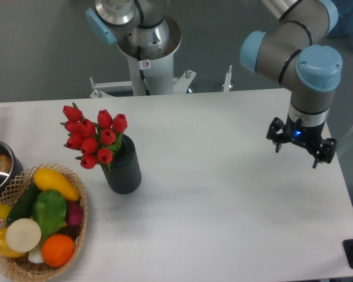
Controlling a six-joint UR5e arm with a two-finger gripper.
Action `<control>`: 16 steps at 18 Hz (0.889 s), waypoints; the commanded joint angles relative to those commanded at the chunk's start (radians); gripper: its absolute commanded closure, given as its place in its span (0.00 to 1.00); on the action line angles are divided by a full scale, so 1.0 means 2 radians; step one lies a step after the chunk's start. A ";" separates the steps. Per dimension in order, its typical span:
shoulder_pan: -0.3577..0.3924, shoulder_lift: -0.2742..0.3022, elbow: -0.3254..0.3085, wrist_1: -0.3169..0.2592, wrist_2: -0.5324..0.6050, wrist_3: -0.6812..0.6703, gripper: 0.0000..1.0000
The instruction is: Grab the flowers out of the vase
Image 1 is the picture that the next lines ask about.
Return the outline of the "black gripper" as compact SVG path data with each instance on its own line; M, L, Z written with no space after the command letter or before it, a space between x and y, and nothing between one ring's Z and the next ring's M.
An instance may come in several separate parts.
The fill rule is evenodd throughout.
M318 126L305 127L288 116L285 125L280 118L275 117L268 128L266 138L275 145L276 153L284 143L292 143L306 149L314 157L312 168L315 169L318 163L330 164L336 152L336 139L322 139L324 124L325 122Z

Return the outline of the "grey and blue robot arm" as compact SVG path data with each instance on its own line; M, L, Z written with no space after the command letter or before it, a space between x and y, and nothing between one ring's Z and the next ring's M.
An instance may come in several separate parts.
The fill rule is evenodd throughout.
M286 121L276 117L267 139L279 152L286 143L304 148L313 165L331 163L337 140L322 138L329 109L341 80L342 57L321 46L338 22L332 1L264 1L277 18L272 34L254 31L241 46L239 60L251 72L264 76L291 92Z

